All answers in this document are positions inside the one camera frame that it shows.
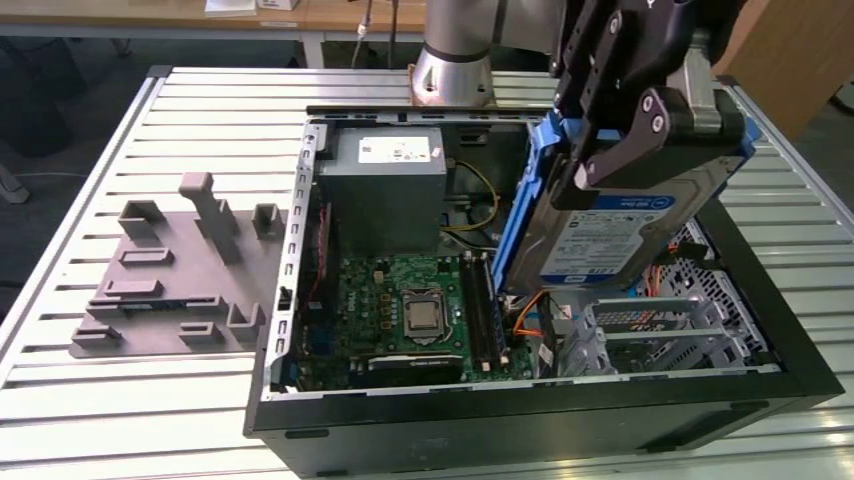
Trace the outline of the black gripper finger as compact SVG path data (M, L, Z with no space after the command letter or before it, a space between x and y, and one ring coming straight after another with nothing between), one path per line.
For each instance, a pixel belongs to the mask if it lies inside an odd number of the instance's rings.
M550 75L554 110L579 130L558 149L550 203L558 210L593 206L607 188L655 185L641 166L667 141L665 80L675 71L675 4L671 1L569 1Z

